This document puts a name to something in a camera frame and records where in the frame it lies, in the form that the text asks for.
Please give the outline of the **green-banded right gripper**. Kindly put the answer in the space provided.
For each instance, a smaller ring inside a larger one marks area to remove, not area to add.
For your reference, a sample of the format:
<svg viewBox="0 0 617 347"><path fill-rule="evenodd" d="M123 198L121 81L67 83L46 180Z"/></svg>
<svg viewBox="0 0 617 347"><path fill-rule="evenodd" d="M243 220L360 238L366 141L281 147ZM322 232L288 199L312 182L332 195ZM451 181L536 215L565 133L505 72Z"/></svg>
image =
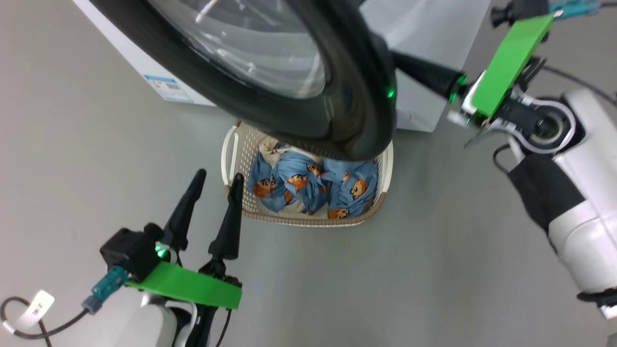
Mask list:
<svg viewBox="0 0 617 347"><path fill-rule="evenodd" d="M553 140L542 143L532 139L538 123L551 125L551 121L546 121L547 117L531 101L523 103L524 96L511 96L552 22L551 14L516 21L469 90L463 72L397 51L392 51L392 59L397 69L443 99L464 97L459 111L447 113L446 119L452 123L507 132L526 148L553 148Z"/></svg>

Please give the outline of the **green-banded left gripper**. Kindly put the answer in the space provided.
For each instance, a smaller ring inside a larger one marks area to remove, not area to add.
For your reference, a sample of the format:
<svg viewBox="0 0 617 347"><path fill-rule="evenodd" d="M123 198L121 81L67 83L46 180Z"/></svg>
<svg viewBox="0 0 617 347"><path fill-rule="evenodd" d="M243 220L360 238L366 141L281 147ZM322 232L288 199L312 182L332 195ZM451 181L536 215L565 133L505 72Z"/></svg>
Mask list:
<svg viewBox="0 0 617 347"><path fill-rule="evenodd" d="M174 251L188 246L188 229L196 202L201 197L207 171L198 169L187 190L163 227L161 243ZM210 243L208 253L213 259L233 261L240 252L241 220L244 197L244 176L236 173L228 191L228 207L218 235ZM242 289L209 275L198 274L183 267L160 262L141 282L128 281L126 286L166 298L237 310Z"/></svg>

